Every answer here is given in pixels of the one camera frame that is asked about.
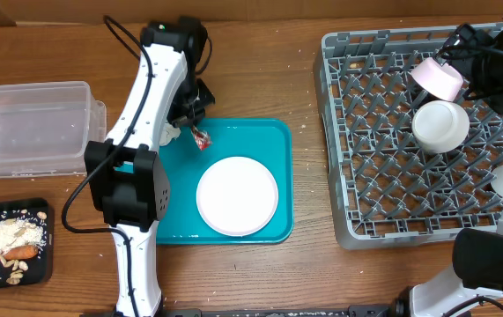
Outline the pink plate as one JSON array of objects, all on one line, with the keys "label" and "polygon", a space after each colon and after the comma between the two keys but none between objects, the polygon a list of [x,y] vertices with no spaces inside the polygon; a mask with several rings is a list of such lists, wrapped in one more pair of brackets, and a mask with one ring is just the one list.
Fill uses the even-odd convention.
[{"label": "pink plate", "polygon": [[273,218],[279,193],[273,174],[246,157],[223,158],[212,164],[196,188],[196,206],[215,232],[244,237],[259,232]]}]

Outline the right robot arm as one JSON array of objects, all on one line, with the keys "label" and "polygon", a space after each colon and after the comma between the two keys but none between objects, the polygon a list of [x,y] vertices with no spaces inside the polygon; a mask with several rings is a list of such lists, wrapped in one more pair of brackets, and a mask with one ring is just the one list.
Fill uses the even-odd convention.
[{"label": "right robot arm", "polygon": [[[447,108],[422,124],[419,145],[434,153],[453,150],[469,129],[466,115],[454,109],[454,98],[485,100],[503,115],[503,30],[495,37],[468,24],[458,26],[435,56],[411,71],[413,80]],[[407,288],[391,305],[388,316],[463,316],[475,306],[491,303],[503,312],[503,211],[495,232],[466,228],[455,238],[451,264],[432,280]]]}]

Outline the red snack wrapper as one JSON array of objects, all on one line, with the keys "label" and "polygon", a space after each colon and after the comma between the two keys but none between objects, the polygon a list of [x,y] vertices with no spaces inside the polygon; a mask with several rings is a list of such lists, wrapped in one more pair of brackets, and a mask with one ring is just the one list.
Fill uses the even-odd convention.
[{"label": "red snack wrapper", "polygon": [[200,151],[207,149],[212,144],[211,137],[206,131],[200,130],[197,126],[192,126],[190,131]]}]

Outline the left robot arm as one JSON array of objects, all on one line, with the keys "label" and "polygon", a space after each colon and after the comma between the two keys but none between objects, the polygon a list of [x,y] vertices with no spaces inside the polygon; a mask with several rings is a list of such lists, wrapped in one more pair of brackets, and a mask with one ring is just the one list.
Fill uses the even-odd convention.
[{"label": "left robot arm", "polygon": [[106,139],[86,146],[83,183],[115,243],[119,297],[111,314],[156,316],[162,303],[156,234],[171,195],[159,141],[166,126],[195,127],[214,103],[199,77],[211,39],[198,18],[181,17],[153,21],[133,41],[136,79]]}]

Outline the white napkin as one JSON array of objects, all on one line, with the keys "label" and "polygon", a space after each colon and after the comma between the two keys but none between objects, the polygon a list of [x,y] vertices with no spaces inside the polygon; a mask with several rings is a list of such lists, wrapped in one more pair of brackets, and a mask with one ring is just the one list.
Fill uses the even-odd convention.
[{"label": "white napkin", "polygon": [[159,145],[167,146],[174,139],[178,138],[180,134],[181,134],[180,128],[176,128],[170,123],[166,122],[160,136]]}]

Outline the orange carrot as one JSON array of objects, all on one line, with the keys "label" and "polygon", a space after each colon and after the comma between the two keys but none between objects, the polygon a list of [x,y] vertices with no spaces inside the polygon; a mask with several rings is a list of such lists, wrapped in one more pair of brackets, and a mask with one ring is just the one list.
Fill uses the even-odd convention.
[{"label": "orange carrot", "polygon": [[26,260],[35,257],[39,253],[39,248],[36,246],[15,247],[6,254],[0,254],[6,261],[10,260]]}]

